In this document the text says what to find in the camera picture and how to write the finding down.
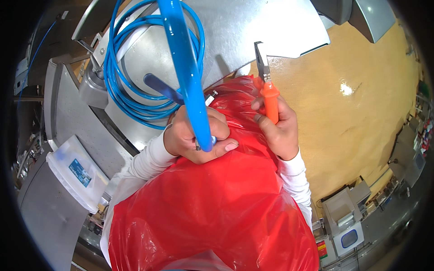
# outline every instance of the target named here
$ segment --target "orange pliers handle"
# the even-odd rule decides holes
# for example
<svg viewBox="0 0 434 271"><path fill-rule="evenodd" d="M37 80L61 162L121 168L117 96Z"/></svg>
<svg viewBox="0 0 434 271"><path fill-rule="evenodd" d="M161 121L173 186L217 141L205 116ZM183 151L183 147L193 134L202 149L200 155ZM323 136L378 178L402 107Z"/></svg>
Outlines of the orange pliers handle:
<svg viewBox="0 0 434 271"><path fill-rule="evenodd" d="M253 84L260 90L260 95L264 97L265 115L276 124L279 121L277 97L280 95L280 91L274 86L273 82L264 83L260 77L256 77Z"/></svg>

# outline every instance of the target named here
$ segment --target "yellow floor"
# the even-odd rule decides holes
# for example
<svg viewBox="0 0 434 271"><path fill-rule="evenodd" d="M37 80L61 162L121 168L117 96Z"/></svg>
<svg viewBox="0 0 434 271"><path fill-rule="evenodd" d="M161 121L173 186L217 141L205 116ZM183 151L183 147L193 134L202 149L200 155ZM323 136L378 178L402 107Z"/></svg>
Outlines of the yellow floor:
<svg viewBox="0 0 434 271"><path fill-rule="evenodd" d="M419 65L405 54L398 23L376 44L349 23L328 33L330 45L298 59L269 58L272 81L297 112L314 202L359 175L370 185L388 168L395 135L414 112L418 83ZM255 62L251 73L257 76Z"/></svg>

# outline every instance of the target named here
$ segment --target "label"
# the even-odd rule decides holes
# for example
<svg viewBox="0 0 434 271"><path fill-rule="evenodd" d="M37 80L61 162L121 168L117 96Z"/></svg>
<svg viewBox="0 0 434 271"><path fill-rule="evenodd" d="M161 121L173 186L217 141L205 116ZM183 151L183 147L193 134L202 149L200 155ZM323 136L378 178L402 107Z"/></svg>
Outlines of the label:
<svg viewBox="0 0 434 271"><path fill-rule="evenodd" d="M69 165L69 169L71 172L79 179L79 181L84 185L84 187L87 187L92 180L92 178L89 176L89 174L84 170L82 165L77 161L77 159L74 159L74 161Z"/></svg>
<svg viewBox="0 0 434 271"><path fill-rule="evenodd" d="M318 247L319 259L323 259L323 258L328 256L327 255L326 242L321 241L321 242L317 243L316 246Z"/></svg>

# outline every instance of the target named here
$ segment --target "fingernail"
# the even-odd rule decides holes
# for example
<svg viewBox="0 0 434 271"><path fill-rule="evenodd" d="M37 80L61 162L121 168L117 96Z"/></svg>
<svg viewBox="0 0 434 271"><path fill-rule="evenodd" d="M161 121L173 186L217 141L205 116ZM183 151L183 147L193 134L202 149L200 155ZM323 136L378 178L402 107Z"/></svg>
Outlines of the fingernail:
<svg viewBox="0 0 434 271"><path fill-rule="evenodd" d="M226 147L224 147L224 149L226 151L230 151L230 150L236 149L237 147L238 147L238 145L235 145L234 143L229 143L228 145L226 145Z"/></svg>
<svg viewBox="0 0 434 271"><path fill-rule="evenodd" d="M253 120L254 120L254 121L258 121L260 117L261 117L261 114L256 114L256 115L253 117Z"/></svg>
<svg viewBox="0 0 434 271"><path fill-rule="evenodd" d="M258 110L259 109L259 103L257 101L256 102L252 102L250 108L253 109L253 110Z"/></svg>

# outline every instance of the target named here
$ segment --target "white sleeve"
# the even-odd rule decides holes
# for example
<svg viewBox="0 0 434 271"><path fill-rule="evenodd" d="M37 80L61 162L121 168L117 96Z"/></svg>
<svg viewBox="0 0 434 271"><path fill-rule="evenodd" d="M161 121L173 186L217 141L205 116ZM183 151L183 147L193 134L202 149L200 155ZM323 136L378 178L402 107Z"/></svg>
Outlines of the white sleeve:
<svg viewBox="0 0 434 271"><path fill-rule="evenodd" d="M290 161L283 161L279 157L278 168L280 177L283 179L283 189L287 191L302 212L307 225L312 230L312 208L310 207L310 189L306 179L306 167L301 158L300 149L298 154Z"/></svg>
<svg viewBox="0 0 434 271"><path fill-rule="evenodd" d="M110 206L104 221L101 241L99 242L102 254L106 261L112 266L109 258L109 235L113 219L113 207L122 200L139 190L147 180L157 176L167 167L174 163L176 156L167 152L163 142L164 132L154 137L144 150L137 154L128 168L128 172L116 187L116 191L110 200Z"/></svg>

